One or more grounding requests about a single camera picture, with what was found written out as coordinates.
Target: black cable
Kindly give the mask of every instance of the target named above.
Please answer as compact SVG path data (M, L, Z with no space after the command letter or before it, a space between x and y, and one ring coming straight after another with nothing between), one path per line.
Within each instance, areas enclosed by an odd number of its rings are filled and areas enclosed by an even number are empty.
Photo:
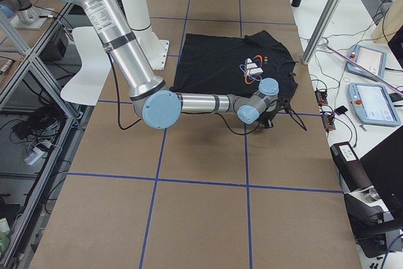
M287 109L285 110L285 112L288 113L289 116L291 117L291 119L294 120L295 123L298 124L303 130L305 130L306 132L308 131L307 127L306 127L305 124L304 124L304 121L302 121L302 119L300 118L300 116L298 115L298 113L296 113L291 107L290 107L290 108L287 108Z
M14 122L14 121L23 122L24 120L21 120L21 119L12 119L12 120L10 120L10 121L7 121L5 124L3 124L3 125L0 127L0 130L2 130L3 128L5 128L5 126L6 126L8 123L11 123L11 122Z
M142 119L138 119L137 121L134 121L132 124L130 124L127 127L122 126L121 121L120 121L120 92L119 92L118 78L116 76L115 66L113 66L112 58L111 58L111 56L109 54L108 54L108 58L109 58L109 61L111 63L111 69L112 69L112 73L113 73L113 78L115 80L116 99L117 99L117 102L118 102L118 126L122 130L127 130L130 127L132 127L132 126L136 125L137 123L139 123Z
M348 126L346 122L338 119L337 117L334 117L334 119L336 119L337 121L343 123L348 128L348 130L350 131L350 139L348 140L348 142L350 143L351 140L353 140L353 131L351 130L350 126Z
M385 71L390 71L390 72L403 72L402 69L389 69L388 67L385 67Z
M68 71L67 69L65 69L65 68L62 67L60 64L58 64L58 63L56 63L56 62L54 62L54 61L50 61L49 63L50 63L50 64L53 64L53 65L55 65L55 66L57 66L59 69L62 69L63 71L65 71L65 72L68 73L68 74L75 75L73 72Z
M4 59L9 59L9 60L15 61L13 58L5 57L5 56L0 56L0 58L4 58Z
M56 189L60 184L62 184L62 183L64 182L64 180L65 180L65 178L61 179L61 180L50 190L50 192L49 192L49 194L48 194L48 197L47 197L47 199L46 199L46 202L45 202L45 211L46 211L47 214L52 214L51 212L48 211L48 208L47 208L47 204L48 204L50 195L55 191L55 189Z
M56 80L59 81L59 80L62 80L62 79L68 78L68 77L72 77L72 76L74 76L74 74L62 76L62 77L56 78Z
M57 16L60 16L61 18L63 18L63 19L65 20L65 22L67 22L67 24L68 24L71 28L74 28L74 27L71 25L71 23L69 22L69 20L67 20L67 18L64 17L63 15L61 15L60 13L58 13L58 12L52 10L52 9L45 9L45 8L42 8L42 7L37 6L37 5L34 5L34 7L38 8L38 9L44 9L44 10L46 10L46 11L50 11L50 12L53 12L53 13L57 14Z
M353 121L351 121L350 117L347 116L346 113L343 113L343 115L347 117L347 119L350 121L350 123L352 124L352 126L353 126L353 128L354 128L355 143L354 143L353 147L357 147L357 141L358 141L357 128L355 127L355 124L353 123Z
M25 84L25 86L36 96L38 96L40 103L44 104L44 105L49 105L52 104L48 99L46 99L45 97L43 97L40 93L37 93L36 91L33 90L33 88L31 88L31 86L24 80L22 79L22 82Z
M322 80L320 80L319 78L318 79L311 79L311 82L312 81L316 81L316 82L320 82L320 83L322 83L324 86L325 86L325 88L321 88L321 90L323 90L324 89L324 91L326 92L326 94L327 94L327 85L326 85L326 83L324 82L324 81L322 81Z
M221 119L224 121L225 126L227 126L227 128L228 128L233 134L235 134L235 135L249 135L249 134L253 133L254 131L256 131L256 130L258 129L260 123L261 123L261 121L260 121L260 119L259 119L258 124L257 124L257 126L255 126L255 128L253 128L253 129L252 129L251 131L249 131L249 132L245 132L245 133L242 134L242 133L240 133L240 132L236 132L235 130L233 130L233 129L229 126L227 120L225 119L225 117L224 117L223 115L221 115L220 113L214 113L214 115L220 116Z

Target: metal pole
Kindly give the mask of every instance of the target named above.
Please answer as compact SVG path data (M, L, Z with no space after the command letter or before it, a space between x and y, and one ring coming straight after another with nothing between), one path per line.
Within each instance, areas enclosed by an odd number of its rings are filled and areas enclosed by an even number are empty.
M13 28L7 18L0 12L0 30L14 43L21 54L28 54L30 47L22 39L21 35Z
M329 24L330 19L332 18L332 15L336 10L339 2L340 0L327 0L327 3L325 5L325 8L323 9L321 17L319 18L315 30L305 49L304 56L302 57L302 62L304 64L308 64L309 60L312 58L315 49L319 43L319 40L322 38L323 33L325 32L325 29Z

